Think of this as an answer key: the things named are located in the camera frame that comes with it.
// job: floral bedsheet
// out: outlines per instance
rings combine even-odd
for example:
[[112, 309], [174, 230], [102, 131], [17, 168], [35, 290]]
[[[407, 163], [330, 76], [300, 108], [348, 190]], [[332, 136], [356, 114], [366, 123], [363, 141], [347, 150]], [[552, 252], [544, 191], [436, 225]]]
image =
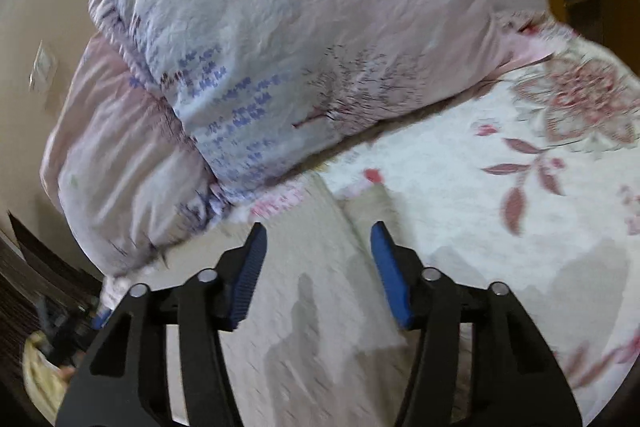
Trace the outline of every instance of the floral bedsheet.
[[385, 184], [402, 240], [459, 283], [507, 282], [558, 357], [585, 425], [640, 353], [640, 80], [542, 14], [547, 62], [485, 81], [318, 171], [338, 197]]

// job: cloth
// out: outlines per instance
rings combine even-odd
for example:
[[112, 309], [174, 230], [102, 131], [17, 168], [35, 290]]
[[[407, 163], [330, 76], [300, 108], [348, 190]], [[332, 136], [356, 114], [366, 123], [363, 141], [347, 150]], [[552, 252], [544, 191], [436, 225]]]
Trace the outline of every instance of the cloth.
[[68, 388], [58, 368], [47, 362], [38, 349], [44, 333], [36, 331], [24, 343], [22, 371], [27, 395], [51, 425], [55, 425], [58, 409]]
[[450, 97], [538, 42], [491, 0], [91, 0], [232, 203], [380, 120]]
[[423, 263], [466, 285], [509, 284], [587, 425], [640, 352], [640, 81], [543, 14], [504, 23], [564, 49], [319, 170], [337, 197], [384, 184]]
[[92, 38], [40, 169], [49, 198], [105, 275], [143, 266], [226, 211], [171, 108], [131, 78], [109, 43]]
[[[248, 318], [221, 334], [242, 420], [387, 427], [398, 413], [418, 335], [398, 331], [373, 259], [319, 176], [306, 174], [302, 183], [298, 204], [265, 220], [269, 251]], [[169, 252], [168, 267], [159, 264], [129, 283], [181, 284], [244, 243], [250, 228], [223, 221]], [[168, 328], [172, 411], [185, 423], [177, 346], [177, 331]]]

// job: red flower print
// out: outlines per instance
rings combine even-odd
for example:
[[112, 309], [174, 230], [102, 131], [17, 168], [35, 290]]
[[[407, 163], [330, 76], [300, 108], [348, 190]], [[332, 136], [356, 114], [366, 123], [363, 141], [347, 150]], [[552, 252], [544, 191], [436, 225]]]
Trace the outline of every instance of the red flower print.
[[255, 217], [268, 219], [297, 206], [304, 198], [303, 184], [293, 180], [258, 199], [251, 208], [251, 214]]
[[520, 113], [549, 145], [603, 152], [638, 140], [640, 82], [613, 62], [565, 53], [513, 87]]
[[498, 132], [498, 130], [493, 126], [490, 125], [488, 123], [481, 125], [478, 128], [478, 132], [476, 133], [477, 136], [491, 136], [492, 134], [496, 134]]
[[364, 177], [373, 184], [383, 184], [385, 182], [378, 169], [365, 169]]
[[618, 196], [622, 198], [622, 205], [625, 209], [626, 233], [640, 235], [640, 195], [636, 194], [628, 185], [622, 185]]
[[640, 328], [636, 330], [635, 336], [624, 347], [623, 355], [620, 360], [618, 360], [618, 363], [633, 362], [638, 358], [638, 355], [640, 355]]
[[564, 170], [566, 168], [566, 164], [562, 158], [551, 158], [551, 166], [554, 169], [558, 169], [559, 171]]
[[491, 136], [500, 132], [500, 126], [496, 120], [478, 120], [471, 129], [476, 136]]

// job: pink fabric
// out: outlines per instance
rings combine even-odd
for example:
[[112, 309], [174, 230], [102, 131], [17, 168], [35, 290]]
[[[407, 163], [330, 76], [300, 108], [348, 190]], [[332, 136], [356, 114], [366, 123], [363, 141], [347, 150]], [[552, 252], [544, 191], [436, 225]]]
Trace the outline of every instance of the pink fabric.
[[225, 210], [171, 108], [131, 79], [104, 38], [92, 38], [40, 170], [49, 198], [105, 275], [142, 266]]
[[523, 35], [513, 30], [505, 30], [500, 42], [504, 51], [504, 62], [492, 73], [488, 80], [495, 80], [510, 71], [547, 60], [559, 51], [558, 46], [537, 36]]

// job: metal screw head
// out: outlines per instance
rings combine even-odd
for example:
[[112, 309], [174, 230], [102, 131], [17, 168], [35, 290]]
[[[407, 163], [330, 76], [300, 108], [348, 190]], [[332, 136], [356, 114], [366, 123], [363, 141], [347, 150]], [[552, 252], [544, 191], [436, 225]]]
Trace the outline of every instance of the metal screw head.
[[131, 287], [131, 289], [129, 290], [129, 295], [131, 295], [132, 297], [142, 297], [147, 290], [148, 286], [146, 284], [138, 283]]
[[425, 268], [422, 270], [422, 278], [426, 281], [437, 281], [442, 273], [437, 268]]
[[198, 281], [200, 282], [211, 282], [218, 278], [218, 272], [216, 272], [213, 268], [206, 268], [198, 273]]
[[504, 282], [494, 282], [491, 285], [491, 291], [496, 295], [503, 296], [508, 295], [511, 290]]

